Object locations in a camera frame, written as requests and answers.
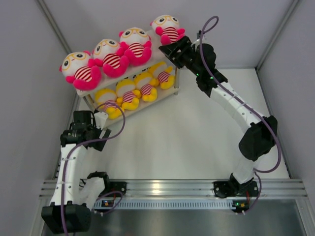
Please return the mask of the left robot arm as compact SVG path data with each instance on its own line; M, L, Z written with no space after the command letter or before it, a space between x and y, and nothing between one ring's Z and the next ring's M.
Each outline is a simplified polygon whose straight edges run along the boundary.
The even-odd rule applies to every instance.
M97 197L107 196L111 191L105 172L90 173L80 186L88 153L102 151L111 133L104 130L107 119L105 112L75 111L73 122L60 136L62 156L55 192L41 211L45 224L56 235L88 231Z

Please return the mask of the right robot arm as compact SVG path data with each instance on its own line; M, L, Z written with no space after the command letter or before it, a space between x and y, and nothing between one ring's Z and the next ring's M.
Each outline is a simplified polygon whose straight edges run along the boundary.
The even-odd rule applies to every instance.
M276 118L256 112L232 90L228 79L216 68L216 54L210 44L195 45L184 36L173 43L162 42L159 50L177 68L190 70L199 89L224 108L243 131L238 144L240 161L227 182L233 194L242 195L253 179L255 163L276 144Z

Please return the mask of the aluminium rail frame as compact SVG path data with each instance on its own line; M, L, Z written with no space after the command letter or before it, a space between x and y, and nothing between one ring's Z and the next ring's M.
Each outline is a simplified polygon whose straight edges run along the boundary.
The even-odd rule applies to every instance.
M114 200L115 209L230 209L232 201L248 201L250 205L258 200L296 200L308 197L305 187L298 179L263 179L256 181L257 197L228 197L221 199L214 195L217 180L112 180L127 182L126 194L119 191L105 193L98 200ZM40 198L50 203L57 181L47 180L40 192Z

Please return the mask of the black connector with led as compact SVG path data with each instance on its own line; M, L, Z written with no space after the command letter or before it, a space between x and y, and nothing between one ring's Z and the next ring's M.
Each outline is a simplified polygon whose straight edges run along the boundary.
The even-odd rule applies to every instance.
M248 201L233 200L232 201L232 211L235 214L245 215L246 211L250 208L250 203Z

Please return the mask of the yellow plush toy on shelf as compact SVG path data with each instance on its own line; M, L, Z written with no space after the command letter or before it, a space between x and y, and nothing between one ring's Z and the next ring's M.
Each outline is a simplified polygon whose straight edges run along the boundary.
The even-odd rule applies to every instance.
M166 62L161 61L148 67L148 72L152 75L155 87L160 86L161 89L169 89L175 84L175 76L171 74L172 66L167 66Z

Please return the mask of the pink plush toy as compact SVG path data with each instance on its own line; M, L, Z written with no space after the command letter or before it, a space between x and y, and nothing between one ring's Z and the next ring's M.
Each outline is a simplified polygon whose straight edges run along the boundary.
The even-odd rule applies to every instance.
M123 55L128 58L131 65L140 66L150 60L152 43L145 30L138 27L128 28L119 33L119 38Z
M156 17L150 26L160 36L162 46L173 44L185 36L186 30L180 27L179 20L171 15Z
M118 78L126 72L129 66L129 59L124 52L116 40L103 39L94 48L93 59L107 77Z
M68 54L60 65L59 71L69 84L82 91L95 89L102 78L101 70L89 51Z

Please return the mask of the white two-tier shelf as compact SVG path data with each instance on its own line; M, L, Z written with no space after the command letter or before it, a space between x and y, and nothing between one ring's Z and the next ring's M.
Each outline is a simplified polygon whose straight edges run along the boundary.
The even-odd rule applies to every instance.
M104 76L102 81L99 83L99 85L90 91L82 91L82 90L77 90L76 93L77 95L82 98L88 107L90 109L93 109L96 107L96 93L99 92L102 89L114 89L116 86L116 83L124 80L124 79L131 79L133 80L136 75L142 74L145 69L148 67L152 67L153 65L159 63L159 62L167 62L167 58L163 55L163 53L158 49L159 46L161 46L161 43L159 42L158 36L154 33L153 30L150 30L147 32L148 35L151 37L152 40L152 56L150 60L141 66L130 66L127 68L126 72L124 75L118 77L118 78L108 78L107 76ZM177 75L178 69L173 69L170 71L171 73L175 73L175 85L171 86L168 89L161 89L157 88L157 99L156 101L153 102L144 102L142 100L139 101L138 108L136 110L132 111L125 111L125 116L129 117L151 105L153 105L156 102L159 102L173 94L178 94L179 90L179 76Z

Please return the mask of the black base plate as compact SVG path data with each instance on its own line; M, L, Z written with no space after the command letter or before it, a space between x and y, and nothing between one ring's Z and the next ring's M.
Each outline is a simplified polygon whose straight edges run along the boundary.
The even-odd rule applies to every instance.
M239 185L231 181L215 181L214 195L221 199L228 197L257 197L259 188L256 181Z
M127 182L125 181L111 181L105 188L105 193L119 191L123 194L126 194Z

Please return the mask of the yellow plush toy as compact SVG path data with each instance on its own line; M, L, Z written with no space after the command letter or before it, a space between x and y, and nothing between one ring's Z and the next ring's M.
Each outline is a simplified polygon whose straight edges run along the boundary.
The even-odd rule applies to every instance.
M109 119L114 120L122 116L122 112L118 108L120 105L117 103L117 95L113 90L101 89L95 93L94 98L99 108L108 114Z
M169 89L175 84L175 76L171 74L172 66L167 66L166 62L161 61L148 67L148 72L152 75L155 87L160 86L161 89Z
M149 72L142 72L133 79L136 88L140 91L141 98L144 102L154 102L158 97L155 88L155 78Z
M116 102L124 109L133 111L139 106L141 97L140 91L136 88L135 82L125 78L116 83Z

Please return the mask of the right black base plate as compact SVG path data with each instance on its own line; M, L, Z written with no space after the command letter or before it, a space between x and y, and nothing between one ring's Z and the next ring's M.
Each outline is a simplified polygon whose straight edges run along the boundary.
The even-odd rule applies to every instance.
M256 181L239 185L231 181L215 181L214 195L221 199L228 197L257 197L259 188Z

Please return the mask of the left black connector board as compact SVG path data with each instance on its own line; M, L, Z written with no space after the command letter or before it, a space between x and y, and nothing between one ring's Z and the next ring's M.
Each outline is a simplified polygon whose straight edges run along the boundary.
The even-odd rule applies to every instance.
M98 200L94 204L94 214L104 216L115 210L114 200Z

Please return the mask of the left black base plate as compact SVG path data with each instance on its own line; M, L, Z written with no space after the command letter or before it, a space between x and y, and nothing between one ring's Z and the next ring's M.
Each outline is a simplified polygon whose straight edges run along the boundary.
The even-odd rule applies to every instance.
M125 181L111 181L105 188L105 193L119 191L123 194L126 194L127 182Z

